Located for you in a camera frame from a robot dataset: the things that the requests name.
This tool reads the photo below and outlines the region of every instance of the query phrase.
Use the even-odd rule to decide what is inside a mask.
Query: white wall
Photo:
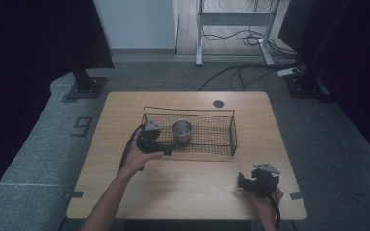
[[[177,0],[94,0],[110,49],[175,49]]]

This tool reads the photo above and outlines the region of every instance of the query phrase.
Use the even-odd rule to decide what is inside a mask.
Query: cable
[[[263,186],[262,183],[260,183],[260,186],[262,187],[263,191],[266,193],[267,197],[270,199],[273,209],[276,212],[276,229],[278,230],[278,227],[280,226],[280,208],[278,207],[278,204],[275,202],[273,197],[267,192],[266,188]]]
[[[59,225],[58,231],[61,231],[62,230],[63,225],[65,225],[66,219],[67,219],[67,215],[65,215],[65,217],[62,219],[62,222]]]
[[[273,0],[271,0],[270,1],[270,4],[269,5],[267,5],[266,7],[264,6],[264,4],[265,4],[265,0],[262,2],[262,7],[258,7],[258,6],[256,6],[256,9],[257,9],[257,7],[260,9],[260,10],[262,10],[262,11],[264,11],[264,10],[266,10],[266,9],[268,9],[269,7],[270,7],[270,9],[269,9],[269,12],[272,10],[272,6],[273,6]]]
[[[247,12],[247,11],[248,11],[249,7],[253,4],[253,2],[254,2],[254,0],[251,0],[251,3],[246,7],[245,12]]]
[[[232,75],[230,76],[229,78],[229,84],[230,84],[230,87],[232,88],[232,90],[234,91],[237,91],[233,85],[232,85],[232,82],[233,82],[233,78],[236,74],[238,74],[238,77],[239,77],[239,81],[241,82],[241,85],[242,85],[242,91],[245,91],[246,90],[246,86],[255,82],[255,81],[259,81],[259,80],[262,80],[264,79],[266,76],[268,76],[269,74],[273,73],[273,72],[276,72],[280,69],[284,69],[284,68],[291,68],[291,67],[295,67],[297,65],[302,65],[303,62],[298,60],[296,62],[293,62],[292,64],[286,64],[286,65],[274,65],[274,66],[268,66],[268,65],[264,65],[264,64],[243,64],[243,65],[238,65],[238,66],[234,66],[234,67],[229,67],[227,69],[224,69],[224,70],[221,70],[220,72],[216,73],[214,76],[210,77],[208,80],[206,80],[203,85],[198,89],[198,91],[201,91],[209,82],[211,82],[212,80],[214,80],[216,77],[220,76],[221,74],[227,72],[227,71],[230,71],[230,70],[234,70],[236,69],[236,71],[234,71],[232,73]],[[243,77],[242,77],[242,74],[241,74],[241,71],[244,69],[244,68],[265,68],[265,69],[272,69],[271,71],[263,74],[262,76],[260,76],[259,78],[257,79],[253,79],[253,80],[250,80],[248,81],[247,83],[244,83],[243,81]]]
[[[222,9],[222,11],[224,12],[225,10],[222,8],[222,6],[221,6],[221,0],[218,0],[218,5],[219,5],[219,7]]]
[[[241,33],[244,33],[244,32],[247,32],[249,34],[245,37],[234,38],[235,36],[237,36]],[[212,35],[212,34],[206,34],[203,28],[202,28],[202,33],[206,37],[206,39],[208,39],[208,40],[221,40],[221,39],[240,40],[241,39],[243,41],[243,43],[246,44],[246,45],[259,45],[260,43],[259,43],[258,40],[263,38],[262,34],[251,30],[251,26],[249,27],[248,30],[238,31],[238,32],[236,32],[236,33],[234,33],[230,36],[225,36],[225,37]],[[250,39],[255,39],[255,43],[251,43]],[[268,40],[268,44],[269,44],[269,46],[271,47],[272,51],[275,54],[282,55],[282,56],[288,56],[290,58],[296,58],[297,53],[294,50],[279,47],[276,44],[276,41],[282,43],[281,41],[274,40],[272,38],[269,38],[269,40]]]
[[[257,11],[257,6],[259,5],[259,0],[256,0],[256,2],[254,4],[255,4],[254,11],[256,12]]]
[[[220,71],[219,73],[215,74],[214,76],[212,76],[210,79],[208,79],[199,89],[198,91],[201,91],[203,89],[203,87],[205,87],[205,85],[207,85],[210,81],[212,81],[213,79],[215,79],[217,76],[219,76],[220,74],[222,73],[225,73],[229,70],[232,70],[232,69],[236,69],[236,68],[239,68],[239,66],[234,66],[234,67],[230,67],[230,68],[227,68],[225,70],[222,70]]]
[[[121,161],[119,162],[119,170],[118,170],[118,172],[121,170],[122,166],[124,165],[125,159],[127,158],[127,155],[128,155],[128,151],[130,150],[130,145],[133,142],[133,140],[135,139],[135,136],[137,135],[137,132],[138,132],[138,130],[140,128],[141,128],[141,125],[138,126],[135,129],[134,133],[131,135],[130,139],[128,140],[127,144],[125,145],[124,151],[122,152]]]

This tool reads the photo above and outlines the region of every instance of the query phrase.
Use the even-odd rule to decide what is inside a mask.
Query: power strip
[[[278,77],[284,77],[293,74],[299,74],[300,71],[297,68],[285,69],[277,72]]]

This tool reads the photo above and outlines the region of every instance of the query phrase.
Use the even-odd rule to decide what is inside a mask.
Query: wooden table
[[[237,176],[250,176],[253,165],[270,163],[280,172],[284,198],[282,219],[305,219],[299,188],[278,125],[264,92],[112,92],[105,103],[67,215],[86,218],[117,174],[124,146],[141,124],[144,106],[174,109],[235,110],[238,148],[234,157],[218,160],[152,160],[133,177],[116,218],[123,219],[256,219]]]

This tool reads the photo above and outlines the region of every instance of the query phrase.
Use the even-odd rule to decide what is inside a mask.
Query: hand
[[[163,152],[145,154],[142,150],[140,150],[136,145],[136,139],[138,138],[140,132],[141,130],[137,132],[135,139],[131,142],[124,165],[122,166],[118,175],[131,178],[137,173],[137,171],[145,166],[147,161],[159,159],[164,155]]]
[[[272,193],[272,197],[277,205],[280,203],[283,195],[284,193],[278,187],[276,187],[275,192]],[[264,230],[277,230],[275,223],[276,212],[273,208],[272,203],[270,202],[270,199],[267,196],[262,197],[259,194],[253,192],[249,192],[249,198],[251,199],[253,209],[256,212],[257,217],[259,218]]]

